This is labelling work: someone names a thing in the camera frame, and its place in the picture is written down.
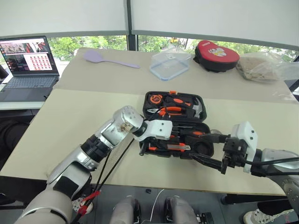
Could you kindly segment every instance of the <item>orange pliers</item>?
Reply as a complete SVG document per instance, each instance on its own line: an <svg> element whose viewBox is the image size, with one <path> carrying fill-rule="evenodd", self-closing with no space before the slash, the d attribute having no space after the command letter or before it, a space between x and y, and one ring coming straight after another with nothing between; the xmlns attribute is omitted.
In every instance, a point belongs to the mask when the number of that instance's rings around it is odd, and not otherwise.
<svg viewBox="0 0 299 224"><path fill-rule="evenodd" d="M156 113L159 109L157 108L152 108L152 109L148 109L147 112L150 113ZM178 106L169 106L169 107L164 107L162 108L158 113L160 116L164 116L166 114L166 111L169 115L183 115L182 113L169 113L169 112L184 112L185 109L182 107L178 107Z"/></svg>

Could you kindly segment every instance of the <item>black tool case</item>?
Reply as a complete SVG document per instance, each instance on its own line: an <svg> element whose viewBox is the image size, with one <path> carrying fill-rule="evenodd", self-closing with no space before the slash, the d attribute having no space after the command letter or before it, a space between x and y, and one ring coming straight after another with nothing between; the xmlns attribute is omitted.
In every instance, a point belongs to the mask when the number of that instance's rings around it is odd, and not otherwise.
<svg viewBox="0 0 299 224"><path fill-rule="evenodd" d="M157 103L151 102L151 97L159 96L162 98L161 102L157 100ZM148 109L160 109L161 107L170 107L178 105L171 101L170 98L179 98L186 103L190 103L191 106L196 104L195 101L198 101L202 105L202 111L199 114L199 118L194 117L195 111L190 108L182 115L170 115L171 112L168 112L164 116L160 116L158 113L154 114L148 112ZM171 155L175 157L180 157L181 159L192 159L189 155L190 153L200 153L206 156L212 156L214 154L214 146L211 142L208 142L205 139L200 139L198 137L189 136L189 135L180 135L180 131L189 131L196 130L197 132L210 133L210 128L208 125L202 123L206 119L206 108L202 98L198 95L186 94L186 93L176 93L175 91L170 92L161 92L161 91L150 91L147 92L144 99L143 105L143 114L146 119L164 119L171 120L173 124L173 131L171 133L172 138L169 140L158 140L153 137L146 138L144 141L140 142L140 153L139 155L144 154L154 154L162 157L170 157ZM190 146L190 150L180 151L180 150L170 150L167 148L167 144L179 144L183 143Z"/></svg>

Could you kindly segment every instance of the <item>plastic food container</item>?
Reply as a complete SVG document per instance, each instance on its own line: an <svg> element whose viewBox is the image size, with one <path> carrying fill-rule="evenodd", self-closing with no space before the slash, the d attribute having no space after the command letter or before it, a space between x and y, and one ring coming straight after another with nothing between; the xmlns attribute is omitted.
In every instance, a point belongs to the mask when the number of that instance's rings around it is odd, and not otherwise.
<svg viewBox="0 0 299 224"><path fill-rule="evenodd" d="M168 81L189 69L191 54L172 48L153 55L149 70L163 81Z"/></svg>

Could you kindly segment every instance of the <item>beige tabletop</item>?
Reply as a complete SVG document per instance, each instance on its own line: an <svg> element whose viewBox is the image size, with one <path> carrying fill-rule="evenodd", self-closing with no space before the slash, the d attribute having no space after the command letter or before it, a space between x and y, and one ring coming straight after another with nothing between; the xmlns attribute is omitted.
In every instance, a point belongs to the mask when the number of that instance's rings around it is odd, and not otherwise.
<svg viewBox="0 0 299 224"><path fill-rule="evenodd" d="M208 72L191 60L187 72L165 82L149 70L151 56L155 53L94 49L104 59L135 63L141 67L134 69L109 62L88 62L83 58L87 50L90 49L79 49L54 88L139 95L148 91L175 90L213 99L298 103L283 81L271 84L248 81L236 69Z"/></svg>
<svg viewBox="0 0 299 224"><path fill-rule="evenodd" d="M0 175L47 179L50 171L77 145L83 143L114 111L125 105L142 112L144 95L55 89L12 152ZM248 120L258 134L258 148L299 150L299 107L293 104L204 98L205 123L229 134L232 126ZM132 136L114 151L106 172ZM221 159L222 144L213 158ZM95 183L100 168L92 173ZM130 147L108 184L191 189L240 194L284 195L267 178L228 168L226 175L192 160L139 155L137 142Z"/></svg>

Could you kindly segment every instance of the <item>laptop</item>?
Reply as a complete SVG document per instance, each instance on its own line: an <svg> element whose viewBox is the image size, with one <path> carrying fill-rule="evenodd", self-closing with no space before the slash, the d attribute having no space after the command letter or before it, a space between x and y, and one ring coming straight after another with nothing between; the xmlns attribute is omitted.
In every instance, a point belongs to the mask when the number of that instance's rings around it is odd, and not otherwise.
<svg viewBox="0 0 299 224"><path fill-rule="evenodd" d="M46 36L0 39L0 51L13 75L0 102L45 101L59 79Z"/></svg>

